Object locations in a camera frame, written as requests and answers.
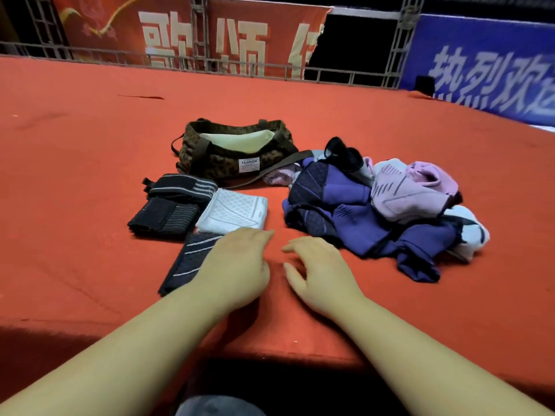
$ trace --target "red banner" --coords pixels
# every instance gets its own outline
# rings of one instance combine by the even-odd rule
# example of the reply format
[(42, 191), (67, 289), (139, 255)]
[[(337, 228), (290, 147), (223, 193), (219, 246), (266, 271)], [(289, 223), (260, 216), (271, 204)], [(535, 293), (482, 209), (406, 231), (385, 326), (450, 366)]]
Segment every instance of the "red banner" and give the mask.
[[(174, 59), (192, 56), (190, 0), (53, 0), (70, 46), (148, 54), (153, 66), (177, 68)], [(316, 48), (329, 7), (248, 0), (209, 0), (210, 57), (224, 70), (248, 75), (245, 65), (229, 62), (290, 66), (307, 64)], [(86, 51), (74, 51), (93, 60)], [(124, 59), (102, 54), (104, 61), (141, 64), (144, 56)], [(258, 76), (283, 76), (284, 69), (256, 66)], [(289, 69), (289, 78), (301, 78)]]

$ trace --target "banner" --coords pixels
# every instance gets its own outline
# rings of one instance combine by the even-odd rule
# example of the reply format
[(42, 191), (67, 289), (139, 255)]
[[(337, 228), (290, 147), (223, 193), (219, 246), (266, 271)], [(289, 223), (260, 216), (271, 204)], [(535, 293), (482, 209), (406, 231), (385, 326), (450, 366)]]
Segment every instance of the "banner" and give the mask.
[[(72, 47), (149, 54), (151, 64), (161, 68), (179, 65), (156, 55), (193, 55), (190, 0), (53, 1)], [(247, 65), (229, 61), (305, 65), (330, 10), (287, 3), (209, 0), (209, 56), (221, 59), (231, 74), (248, 75), (250, 70)], [(202, 20), (198, 22), (202, 40)], [(82, 60), (94, 60), (86, 51), (74, 53)], [(138, 55), (101, 55), (110, 62), (125, 60), (140, 65), (144, 61)], [(284, 68), (255, 67), (258, 76), (283, 77), (284, 72)], [(299, 79), (301, 71), (289, 69), (288, 77)]]
[(555, 126), (555, 26), (422, 15), (401, 79), (436, 79), (434, 97)]

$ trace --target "stage floor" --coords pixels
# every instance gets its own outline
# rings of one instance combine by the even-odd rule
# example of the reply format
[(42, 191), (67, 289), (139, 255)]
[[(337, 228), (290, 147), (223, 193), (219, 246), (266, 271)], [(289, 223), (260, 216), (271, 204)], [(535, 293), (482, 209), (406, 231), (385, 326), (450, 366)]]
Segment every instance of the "stage floor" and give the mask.
[[(171, 140), (208, 118), (282, 119), (300, 149), (333, 136), (374, 163), (443, 167), (491, 241), (471, 265), (418, 284), (392, 259), (343, 251), (364, 293), (525, 392), (555, 397), (555, 138), (403, 91), (0, 58), (0, 400), (158, 300), (180, 244), (136, 239), (144, 177), (175, 171)], [(288, 287), (284, 187), (253, 188), (276, 229), (259, 302), (216, 328), (219, 356), (364, 364)]]

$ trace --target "bag label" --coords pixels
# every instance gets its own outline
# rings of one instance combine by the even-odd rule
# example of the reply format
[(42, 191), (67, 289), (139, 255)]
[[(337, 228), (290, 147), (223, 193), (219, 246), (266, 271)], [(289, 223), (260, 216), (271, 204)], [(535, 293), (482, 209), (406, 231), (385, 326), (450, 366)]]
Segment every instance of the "bag label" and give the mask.
[(260, 158), (239, 159), (239, 173), (260, 171)]

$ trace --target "person's left hand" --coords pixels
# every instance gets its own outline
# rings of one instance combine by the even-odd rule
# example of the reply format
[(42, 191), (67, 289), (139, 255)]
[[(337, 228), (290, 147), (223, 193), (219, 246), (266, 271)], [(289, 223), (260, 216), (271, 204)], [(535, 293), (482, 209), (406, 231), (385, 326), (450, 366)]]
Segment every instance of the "person's left hand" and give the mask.
[(228, 233), (216, 242), (191, 283), (203, 285), (226, 312), (249, 304), (270, 280), (270, 269), (262, 256), (273, 234), (253, 228)]

